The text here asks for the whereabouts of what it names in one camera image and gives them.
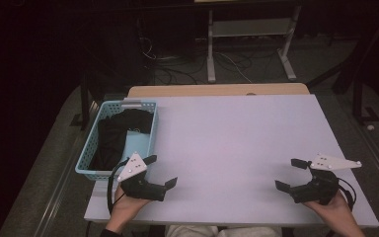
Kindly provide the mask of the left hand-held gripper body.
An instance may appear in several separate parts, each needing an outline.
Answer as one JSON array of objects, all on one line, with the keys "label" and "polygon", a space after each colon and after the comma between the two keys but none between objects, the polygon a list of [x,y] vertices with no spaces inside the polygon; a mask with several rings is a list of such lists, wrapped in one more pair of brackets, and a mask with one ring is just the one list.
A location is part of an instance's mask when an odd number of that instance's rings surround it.
[{"label": "left hand-held gripper body", "polygon": [[149,183],[145,176],[148,166],[137,152],[134,152],[119,173],[117,181],[128,197],[163,201],[165,186]]}]

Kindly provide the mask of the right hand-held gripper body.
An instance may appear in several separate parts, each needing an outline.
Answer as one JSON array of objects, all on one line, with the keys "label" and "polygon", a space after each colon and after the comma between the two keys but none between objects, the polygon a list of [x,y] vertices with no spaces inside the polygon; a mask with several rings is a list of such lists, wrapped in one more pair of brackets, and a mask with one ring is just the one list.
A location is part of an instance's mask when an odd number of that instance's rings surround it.
[{"label": "right hand-held gripper body", "polygon": [[345,182],[351,189],[351,192],[340,185],[342,181],[335,175],[336,170],[361,168],[360,161],[351,161],[337,158],[329,155],[318,153],[310,161],[311,165],[308,170],[311,173],[312,180],[306,185],[291,187],[290,195],[295,203],[306,201],[317,201],[326,205],[335,196],[338,190],[341,190],[347,199],[348,205],[354,205],[356,202],[356,191],[351,184]]}]

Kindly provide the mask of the light blue plastic basket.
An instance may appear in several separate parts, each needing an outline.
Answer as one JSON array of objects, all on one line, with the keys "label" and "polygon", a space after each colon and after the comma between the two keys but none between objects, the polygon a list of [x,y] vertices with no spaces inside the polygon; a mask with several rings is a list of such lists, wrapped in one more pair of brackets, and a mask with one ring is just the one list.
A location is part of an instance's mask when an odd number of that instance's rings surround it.
[{"label": "light blue plastic basket", "polygon": [[90,129],[84,147],[77,161],[75,171],[84,175],[91,181],[107,180],[111,175],[111,170],[95,170],[90,164],[99,146],[98,123],[101,119],[108,119],[124,110],[137,109],[150,113],[152,126],[148,134],[137,129],[129,129],[126,132],[124,149],[118,157],[119,162],[125,161],[132,153],[137,152],[142,158],[153,154],[155,135],[158,123],[157,103],[153,100],[125,100],[125,101],[105,101],[101,104],[95,121]]}]

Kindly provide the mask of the black cloth garment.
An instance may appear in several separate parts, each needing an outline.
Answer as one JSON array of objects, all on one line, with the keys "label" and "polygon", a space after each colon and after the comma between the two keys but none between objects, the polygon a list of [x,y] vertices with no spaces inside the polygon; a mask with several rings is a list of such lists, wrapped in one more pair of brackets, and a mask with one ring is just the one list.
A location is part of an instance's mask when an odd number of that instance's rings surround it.
[{"label": "black cloth garment", "polygon": [[110,171],[121,160],[127,133],[149,134],[154,114],[138,109],[127,109],[98,122],[98,146],[89,168]]}]

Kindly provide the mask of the person's left hand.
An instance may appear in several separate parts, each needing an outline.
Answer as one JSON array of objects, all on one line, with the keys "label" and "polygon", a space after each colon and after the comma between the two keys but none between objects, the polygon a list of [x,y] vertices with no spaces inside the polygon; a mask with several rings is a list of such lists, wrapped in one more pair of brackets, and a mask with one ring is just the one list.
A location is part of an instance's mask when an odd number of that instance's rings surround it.
[{"label": "person's left hand", "polygon": [[114,197],[116,203],[109,221],[124,222],[124,227],[150,202],[149,199],[128,197],[121,187],[117,187]]}]

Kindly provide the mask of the person's right hand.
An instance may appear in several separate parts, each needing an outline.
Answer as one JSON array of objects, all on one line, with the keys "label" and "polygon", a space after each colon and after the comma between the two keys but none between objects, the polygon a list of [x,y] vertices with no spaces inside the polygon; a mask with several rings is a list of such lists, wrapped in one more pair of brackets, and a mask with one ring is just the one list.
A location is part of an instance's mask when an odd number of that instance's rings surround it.
[{"label": "person's right hand", "polygon": [[346,200],[340,191],[326,205],[317,201],[306,201],[303,205],[312,209],[321,219],[333,230],[341,231],[347,228],[348,224],[354,222],[353,215],[347,205]]}]

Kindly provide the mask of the person's light trouser legs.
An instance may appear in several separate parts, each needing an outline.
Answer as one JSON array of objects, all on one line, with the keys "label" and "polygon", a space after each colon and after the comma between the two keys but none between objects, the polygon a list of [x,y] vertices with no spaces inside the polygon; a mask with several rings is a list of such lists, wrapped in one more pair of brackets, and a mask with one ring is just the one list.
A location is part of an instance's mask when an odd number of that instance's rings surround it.
[{"label": "person's light trouser legs", "polygon": [[217,226],[170,225],[165,237],[282,237],[282,232],[271,227],[239,227],[220,230]]}]

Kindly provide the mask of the black metal stand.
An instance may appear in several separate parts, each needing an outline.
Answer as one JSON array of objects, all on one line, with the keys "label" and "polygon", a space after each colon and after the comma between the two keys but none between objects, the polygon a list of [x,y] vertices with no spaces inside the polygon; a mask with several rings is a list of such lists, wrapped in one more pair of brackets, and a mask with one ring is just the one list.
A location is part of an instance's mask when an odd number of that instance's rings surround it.
[{"label": "black metal stand", "polygon": [[363,99],[363,83],[355,81],[353,83],[352,93],[352,115],[360,125],[365,125],[367,122],[379,121],[371,107],[364,107],[362,104]]},{"label": "black metal stand", "polygon": [[91,77],[89,72],[85,72],[80,81],[80,99],[81,99],[81,113],[74,116],[71,121],[71,126],[80,126],[84,130],[90,120],[90,83]]}]

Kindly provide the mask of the wooden table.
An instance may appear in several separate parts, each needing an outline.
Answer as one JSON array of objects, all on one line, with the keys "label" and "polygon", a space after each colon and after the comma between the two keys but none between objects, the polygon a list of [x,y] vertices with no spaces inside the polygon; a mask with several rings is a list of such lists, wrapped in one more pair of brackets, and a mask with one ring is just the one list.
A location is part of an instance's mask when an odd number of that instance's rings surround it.
[{"label": "wooden table", "polygon": [[246,96],[246,95],[309,95],[302,83],[266,84],[211,84],[134,86],[128,98],[191,97],[191,96]]}]

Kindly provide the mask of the grey metal stand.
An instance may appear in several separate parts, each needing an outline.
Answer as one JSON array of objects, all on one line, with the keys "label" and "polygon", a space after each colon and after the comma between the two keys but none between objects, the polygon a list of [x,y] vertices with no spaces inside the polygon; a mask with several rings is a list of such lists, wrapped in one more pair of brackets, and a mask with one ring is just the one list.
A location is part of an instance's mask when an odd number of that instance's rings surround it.
[{"label": "grey metal stand", "polygon": [[254,36],[285,36],[285,43],[277,51],[277,55],[287,79],[289,81],[295,81],[296,75],[290,64],[287,53],[294,36],[301,9],[301,6],[295,6],[290,18],[236,21],[214,21],[213,11],[210,10],[208,15],[206,56],[207,81],[209,83],[216,82],[213,56],[213,40],[215,38]]}]

